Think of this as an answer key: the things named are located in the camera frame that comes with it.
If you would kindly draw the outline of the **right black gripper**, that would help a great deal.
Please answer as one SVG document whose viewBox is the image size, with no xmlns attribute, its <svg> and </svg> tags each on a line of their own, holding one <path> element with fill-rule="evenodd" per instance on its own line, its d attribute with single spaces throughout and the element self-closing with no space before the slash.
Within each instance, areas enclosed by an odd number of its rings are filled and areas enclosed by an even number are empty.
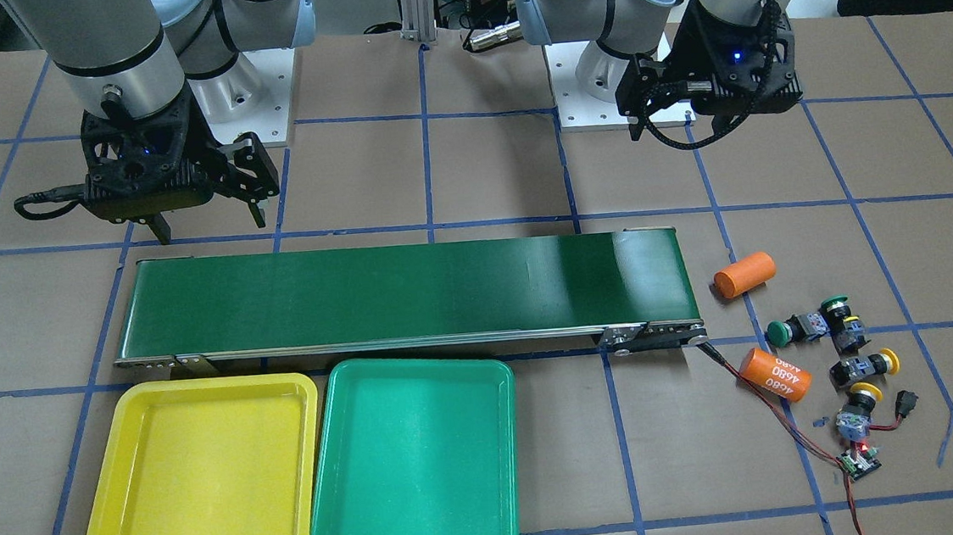
<svg viewBox="0 0 953 535">
<path fill-rule="evenodd" d="M 189 85 L 125 128 L 84 112 L 80 138 L 87 211 L 107 221 L 149 217 L 161 246 L 172 237 L 162 211 L 198 207 L 217 193 L 245 203 L 255 226 L 266 227 L 265 202 L 279 194 L 279 172 L 259 134 L 245 131 L 217 147 Z"/>
</svg>

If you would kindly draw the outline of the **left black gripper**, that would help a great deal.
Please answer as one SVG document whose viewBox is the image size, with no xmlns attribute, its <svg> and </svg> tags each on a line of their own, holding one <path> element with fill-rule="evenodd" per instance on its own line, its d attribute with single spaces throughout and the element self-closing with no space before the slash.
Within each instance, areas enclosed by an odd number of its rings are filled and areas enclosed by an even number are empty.
<svg viewBox="0 0 953 535">
<path fill-rule="evenodd" d="M 794 68 L 795 34 L 786 14 L 775 12 L 778 23 L 770 35 L 765 15 L 755 25 L 734 25 L 690 3 L 662 62 L 642 56 L 628 62 L 616 89 L 619 112 L 642 120 L 687 99 L 697 114 L 734 118 L 761 84 L 765 94 L 754 113 L 793 108 L 804 95 Z"/>
</svg>

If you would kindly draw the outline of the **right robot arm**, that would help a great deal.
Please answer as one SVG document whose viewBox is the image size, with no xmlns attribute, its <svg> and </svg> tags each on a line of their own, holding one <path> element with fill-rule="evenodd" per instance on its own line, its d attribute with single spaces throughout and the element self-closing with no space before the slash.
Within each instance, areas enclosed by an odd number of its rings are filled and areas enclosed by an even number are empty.
<svg viewBox="0 0 953 535">
<path fill-rule="evenodd" d="M 15 200 L 26 220 L 83 207 L 99 219 L 135 222 L 169 244 L 165 212 L 215 196 L 249 208 L 280 175 L 256 131 L 222 139 L 216 126 L 271 112 L 271 87 L 252 52 L 307 47 L 315 0 L 6 0 L 6 9 L 83 106 L 85 179 Z"/>
</svg>

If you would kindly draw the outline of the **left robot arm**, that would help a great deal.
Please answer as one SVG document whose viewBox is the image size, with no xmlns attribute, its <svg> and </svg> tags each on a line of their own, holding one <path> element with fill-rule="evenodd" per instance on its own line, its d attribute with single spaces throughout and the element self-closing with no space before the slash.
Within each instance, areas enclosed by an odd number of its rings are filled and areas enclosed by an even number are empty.
<svg viewBox="0 0 953 535">
<path fill-rule="evenodd" d="M 766 0 L 514 0 L 527 43 L 544 48 L 563 125 L 601 130 L 683 125 L 699 114 L 716 127 L 744 112 L 793 108 L 802 94 L 795 34 Z"/>
</svg>

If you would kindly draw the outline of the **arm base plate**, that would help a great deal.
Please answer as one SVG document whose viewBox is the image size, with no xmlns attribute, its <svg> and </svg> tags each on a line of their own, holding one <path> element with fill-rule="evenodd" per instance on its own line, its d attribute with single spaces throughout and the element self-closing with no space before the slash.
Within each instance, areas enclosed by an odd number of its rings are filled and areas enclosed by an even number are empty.
<svg viewBox="0 0 953 535">
<path fill-rule="evenodd" d="M 592 41 L 554 43 L 543 53 L 562 129 L 612 131 L 635 122 L 616 105 L 615 90 L 627 61 L 612 58 Z"/>
<path fill-rule="evenodd" d="M 265 148 L 287 146 L 296 55 L 289 48 L 241 53 L 223 74 L 190 78 L 187 84 L 219 143 L 253 133 Z"/>
</svg>

